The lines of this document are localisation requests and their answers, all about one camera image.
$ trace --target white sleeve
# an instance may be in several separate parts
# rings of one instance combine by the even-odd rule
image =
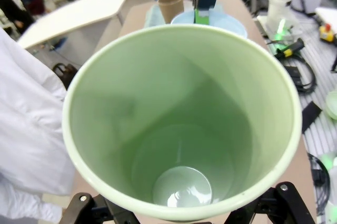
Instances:
[[[28,51],[11,39],[3,29],[0,29],[0,38],[8,49],[14,62],[32,79],[41,84],[45,89],[52,93],[56,98],[64,100],[66,90],[56,74],[31,55]]]
[[[18,190],[3,178],[0,181],[0,215],[9,219],[28,217],[59,223],[62,207],[45,203],[37,195]]]

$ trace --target brown paper cup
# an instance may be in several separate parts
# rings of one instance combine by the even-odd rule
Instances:
[[[176,15],[184,12],[183,0],[158,0],[158,5],[166,23],[171,23]]]

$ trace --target green plastic container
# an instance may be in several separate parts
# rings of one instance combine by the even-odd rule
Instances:
[[[124,36],[74,78],[64,139],[76,168],[130,211],[193,221],[256,199],[296,152],[301,107],[267,51],[206,25]]]

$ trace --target black bag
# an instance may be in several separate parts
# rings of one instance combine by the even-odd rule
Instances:
[[[53,72],[60,78],[65,89],[68,90],[71,81],[77,73],[77,69],[71,64],[66,66],[62,63],[58,63],[53,67]]]

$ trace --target brown table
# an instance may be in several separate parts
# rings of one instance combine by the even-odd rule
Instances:
[[[221,4],[224,11],[238,19],[246,28],[248,32],[248,38],[257,44],[261,45],[263,48],[267,49],[267,46],[260,35],[260,32],[253,22],[250,13],[246,9],[245,5],[241,0],[217,0],[217,3]],[[142,29],[144,27],[146,12],[153,6],[154,2],[145,3],[142,5],[134,6],[130,9],[120,36],[124,36],[133,31]],[[101,41],[98,43],[96,50],[99,50],[110,41],[113,40],[111,34],[109,33],[109,27],[107,27],[106,32],[103,34]],[[314,198],[314,187],[311,178],[310,163],[306,154],[306,149],[303,139],[301,139],[299,148],[295,157],[293,158],[289,168],[280,178],[279,182],[290,181],[292,182],[297,190],[299,191],[302,199],[304,200],[306,206],[308,207],[311,215],[316,221],[316,205]],[[75,179],[73,195],[78,192],[88,192],[93,196],[97,195],[97,192],[93,190],[79,175]],[[228,214],[217,216],[211,218],[207,221],[212,223],[223,223],[227,218]],[[156,220],[150,217],[137,215],[140,223],[167,223],[167,221]],[[271,223],[265,215],[257,215],[253,221],[255,224],[267,224]]]

